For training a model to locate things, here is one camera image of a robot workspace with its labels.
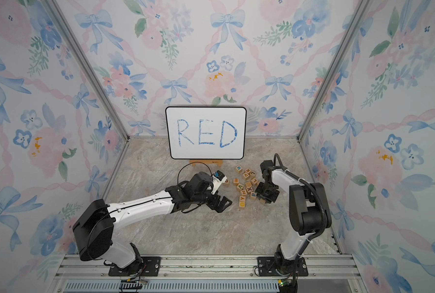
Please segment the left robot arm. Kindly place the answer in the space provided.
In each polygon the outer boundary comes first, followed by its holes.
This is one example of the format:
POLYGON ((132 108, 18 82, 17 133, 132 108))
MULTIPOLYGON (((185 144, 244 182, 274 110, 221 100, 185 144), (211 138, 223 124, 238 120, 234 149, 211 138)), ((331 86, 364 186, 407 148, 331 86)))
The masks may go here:
POLYGON ((81 261, 103 259, 123 270, 142 261, 134 244, 122 244, 113 234, 133 223, 175 212, 189 212, 191 205, 206 205, 212 211, 225 211, 232 201, 208 187, 186 188, 184 183, 138 200, 107 204, 93 201, 73 226, 81 261))

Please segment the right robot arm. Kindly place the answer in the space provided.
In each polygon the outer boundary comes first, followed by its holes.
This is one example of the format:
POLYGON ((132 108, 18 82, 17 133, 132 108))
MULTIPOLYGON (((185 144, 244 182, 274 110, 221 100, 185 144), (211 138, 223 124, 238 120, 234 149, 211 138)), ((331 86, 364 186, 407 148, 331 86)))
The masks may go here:
POLYGON ((279 194, 288 195, 288 214, 291 229, 274 254, 275 269, 282 275, 296 276, 301 269, 302 255, 312 240, 332 225, 324 186, 309 183, 278 166, 276 160, 260 164, 263 181, 256 188, 256 196, 265 203, 274 203, 279 194))

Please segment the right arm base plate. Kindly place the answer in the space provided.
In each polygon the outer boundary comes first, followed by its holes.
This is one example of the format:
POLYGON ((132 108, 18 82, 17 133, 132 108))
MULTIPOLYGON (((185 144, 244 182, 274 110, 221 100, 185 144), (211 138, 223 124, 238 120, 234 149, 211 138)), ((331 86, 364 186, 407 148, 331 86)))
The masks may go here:
POLYGON ((307 277, 308 268, 303 257, 300 257, 297 264, 294 261, 279 259, 274 256, 259 256, 256 258, 258 275, 260 277, 288 277, 296 273, 297 277, 307 277))

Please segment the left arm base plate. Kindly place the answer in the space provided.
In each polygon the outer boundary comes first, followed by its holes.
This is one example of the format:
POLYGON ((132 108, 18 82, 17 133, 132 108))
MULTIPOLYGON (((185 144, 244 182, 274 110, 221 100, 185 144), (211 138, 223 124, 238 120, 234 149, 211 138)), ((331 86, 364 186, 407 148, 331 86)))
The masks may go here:
POLYGON ((110 277, 157 277, 161 267, 162 258, 159 256, 143 256, 133 261, 125 268, 111 265, 108 275, 110 277))

